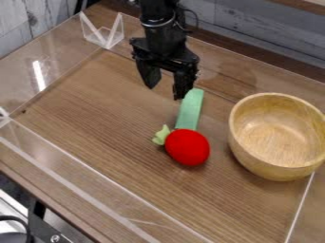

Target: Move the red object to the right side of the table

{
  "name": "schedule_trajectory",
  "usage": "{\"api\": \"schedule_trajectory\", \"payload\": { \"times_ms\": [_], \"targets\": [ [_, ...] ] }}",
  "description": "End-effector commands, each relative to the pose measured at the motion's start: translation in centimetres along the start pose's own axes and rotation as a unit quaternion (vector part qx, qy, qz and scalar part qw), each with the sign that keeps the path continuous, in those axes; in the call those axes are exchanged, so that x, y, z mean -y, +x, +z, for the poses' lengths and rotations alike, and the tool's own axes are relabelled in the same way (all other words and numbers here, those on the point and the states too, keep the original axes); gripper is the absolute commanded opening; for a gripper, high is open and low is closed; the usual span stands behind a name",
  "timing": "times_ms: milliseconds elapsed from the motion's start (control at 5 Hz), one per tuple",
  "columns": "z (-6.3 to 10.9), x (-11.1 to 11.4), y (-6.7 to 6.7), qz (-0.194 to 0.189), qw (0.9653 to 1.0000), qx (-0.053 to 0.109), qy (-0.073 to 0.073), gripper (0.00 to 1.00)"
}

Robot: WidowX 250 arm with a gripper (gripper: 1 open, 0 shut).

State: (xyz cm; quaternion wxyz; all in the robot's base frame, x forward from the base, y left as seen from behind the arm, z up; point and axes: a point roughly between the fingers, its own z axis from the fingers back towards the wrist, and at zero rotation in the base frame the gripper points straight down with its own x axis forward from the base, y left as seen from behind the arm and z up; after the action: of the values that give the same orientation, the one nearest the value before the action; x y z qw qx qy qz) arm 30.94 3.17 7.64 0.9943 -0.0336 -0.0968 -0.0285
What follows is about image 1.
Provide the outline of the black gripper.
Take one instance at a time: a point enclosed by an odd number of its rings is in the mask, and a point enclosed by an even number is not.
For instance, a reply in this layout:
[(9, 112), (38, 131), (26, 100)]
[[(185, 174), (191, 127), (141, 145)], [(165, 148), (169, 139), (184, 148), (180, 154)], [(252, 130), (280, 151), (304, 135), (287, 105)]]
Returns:
[(141, 23), (143, 37), (132, 37), (132, 58), (144, 85), (152, 89), (161, 70), (173, 73), (172, 95), (180, 100), (192, 89), (197, 72), (197, 55), (187, 48), (189, 30), (184, 22)]

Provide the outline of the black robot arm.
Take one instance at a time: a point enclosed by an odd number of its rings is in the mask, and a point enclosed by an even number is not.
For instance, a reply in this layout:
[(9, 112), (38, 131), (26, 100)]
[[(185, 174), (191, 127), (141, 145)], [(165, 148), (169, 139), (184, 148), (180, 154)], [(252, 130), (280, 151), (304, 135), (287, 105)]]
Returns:
[(145, 86), (152, 89), (161, 79), (161, 70), (173, 75), (172, 95), (180, 100), (192, 89), (197, 73), (197, 55), (187, 48), (189, 30), (187, 9), (179, 0), (136, 0), (141, 38), (132, 37), (132, 58)]

